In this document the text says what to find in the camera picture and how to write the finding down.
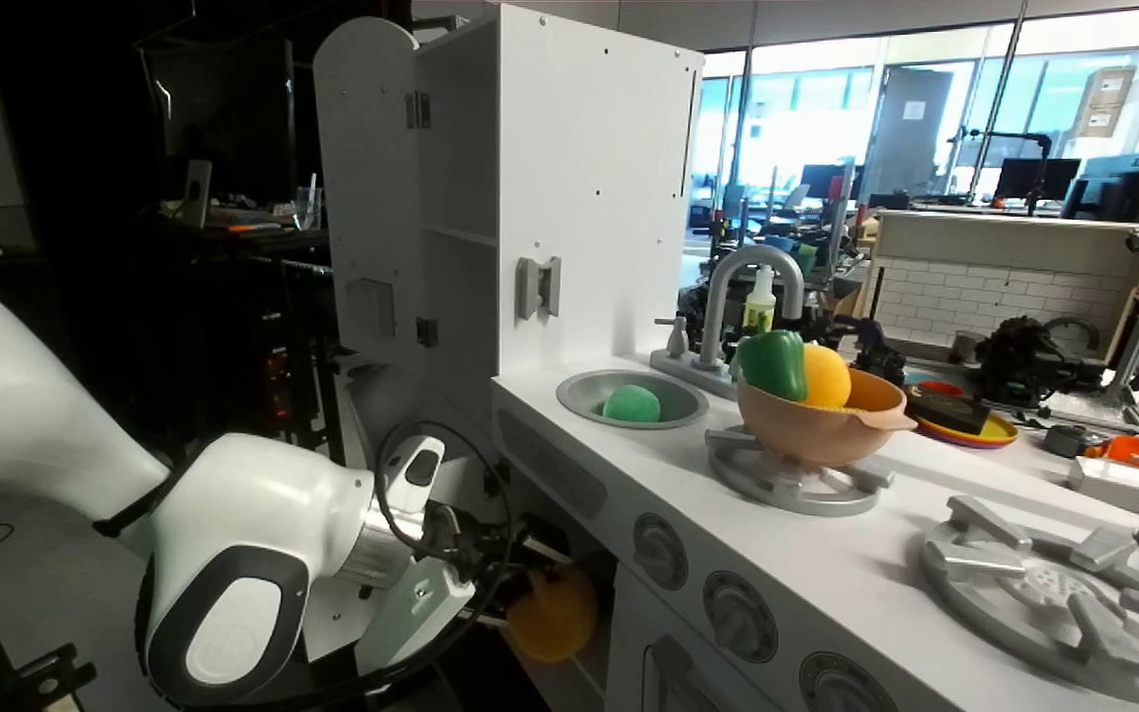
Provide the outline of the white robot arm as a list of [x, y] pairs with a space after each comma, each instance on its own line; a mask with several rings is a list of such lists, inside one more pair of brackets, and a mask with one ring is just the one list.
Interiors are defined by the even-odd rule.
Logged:
[[0, 304], [0, 496], [51, 499], [146, 557], [138, 661], [179, 709], [256, 696], [326, 616], [366, 688], [429, 653], [482, 581], [432, 499], [440, 462], [436, 436], [350, 471], [230, 432], [172, 469]]

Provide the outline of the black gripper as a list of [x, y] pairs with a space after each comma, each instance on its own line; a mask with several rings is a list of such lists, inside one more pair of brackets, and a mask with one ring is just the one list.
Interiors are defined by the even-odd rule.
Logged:
[[504, 591], [504, 581], [516, 576], [516, 548], [519, 548], [519, 523], [482, 523], [469, 510], [455, 510], [447, 504], [429, 504], [424, 520], [424, 549], [432, 557], [445, 557], [463, 581], [476, 585], [463, 616], [476, 620], [491, 611], [491, 598]]

